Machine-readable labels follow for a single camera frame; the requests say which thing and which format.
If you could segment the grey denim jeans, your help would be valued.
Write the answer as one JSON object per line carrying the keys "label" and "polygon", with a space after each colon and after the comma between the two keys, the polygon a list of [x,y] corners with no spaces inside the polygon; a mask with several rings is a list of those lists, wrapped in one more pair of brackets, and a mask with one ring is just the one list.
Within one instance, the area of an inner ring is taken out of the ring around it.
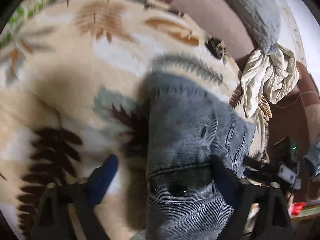
{"label": "grey denim jeans", "polygon": [[237,204],[255,125],[198,84],[155,72],[148,91],[147,239],[216,239]]}

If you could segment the cream crumpled sheet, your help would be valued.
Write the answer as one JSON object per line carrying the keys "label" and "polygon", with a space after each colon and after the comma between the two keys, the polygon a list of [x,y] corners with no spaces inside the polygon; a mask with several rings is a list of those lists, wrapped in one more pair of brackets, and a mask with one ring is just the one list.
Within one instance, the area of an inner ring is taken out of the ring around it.
{"label": "cream crumpled sheet", "polygon": [[289,94],[299,80],[294,53],[275,44],[276,52],[266,55],[256,49],[249,57],[241,77],[244,93],[244,111],[248,118],[252,117],[262,96],[276,104]]}

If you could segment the beige leaf print blanket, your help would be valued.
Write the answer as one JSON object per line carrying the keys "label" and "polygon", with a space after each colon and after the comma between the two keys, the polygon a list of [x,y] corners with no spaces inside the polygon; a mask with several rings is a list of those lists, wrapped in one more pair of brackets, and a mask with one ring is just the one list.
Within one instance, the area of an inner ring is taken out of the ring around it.
{"label": "beige leaf print blanket", "polygon": [[112,239],[145,227],[143,81],[189,78],[245,118],[241,72],[215,58],[189,16],[156,0],[55,0],[1,48],[1,212],[28,239],[41,177],[89,176],[108,154],[120,169],[97,215]]}

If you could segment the black hair clip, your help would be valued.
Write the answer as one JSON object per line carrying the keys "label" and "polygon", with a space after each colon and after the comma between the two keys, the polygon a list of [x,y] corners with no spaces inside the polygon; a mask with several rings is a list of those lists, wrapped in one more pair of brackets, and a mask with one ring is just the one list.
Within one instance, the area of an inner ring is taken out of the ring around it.
{"label": "black hair clip", "polygon": [[226,45],[218,38],[212,37],[205,43],[210,53],[217,59],[222,59],[226,53]]}

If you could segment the grey quilted pillow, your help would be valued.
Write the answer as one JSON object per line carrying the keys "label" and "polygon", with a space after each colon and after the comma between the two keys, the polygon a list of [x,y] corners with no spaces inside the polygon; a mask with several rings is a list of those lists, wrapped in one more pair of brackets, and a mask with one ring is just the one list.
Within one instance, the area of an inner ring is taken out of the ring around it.
{"label": "grey quilted pillow", "polygon": [[278,52],[281,15],[275,0],[225,0],[264,54]]}

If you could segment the brown pink sofa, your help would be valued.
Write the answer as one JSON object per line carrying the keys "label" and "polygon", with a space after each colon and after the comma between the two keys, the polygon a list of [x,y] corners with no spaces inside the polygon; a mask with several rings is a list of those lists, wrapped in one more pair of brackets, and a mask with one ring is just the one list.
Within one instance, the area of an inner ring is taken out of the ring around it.
{"label": "brown pink sofa", "polygon": [[[240,70],[258,47],[245,26],[225,0],[161,0],[188,14],[205,31],[224,40]],[[307,68],[297,63],[300,80],[285,98],[271,105],[268,145],[290,137],[298,146],[299,156],[307,154],[319,135],[319,96]]]}

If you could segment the green white folded quilt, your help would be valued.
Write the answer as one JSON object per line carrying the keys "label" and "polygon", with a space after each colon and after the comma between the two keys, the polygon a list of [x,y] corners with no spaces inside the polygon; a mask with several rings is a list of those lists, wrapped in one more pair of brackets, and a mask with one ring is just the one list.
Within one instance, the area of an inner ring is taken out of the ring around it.
{"label": "green white folded quilt", "polygon": [[6,46],[27,20],[55,0],[13,0],[1,13],[1,47]]}

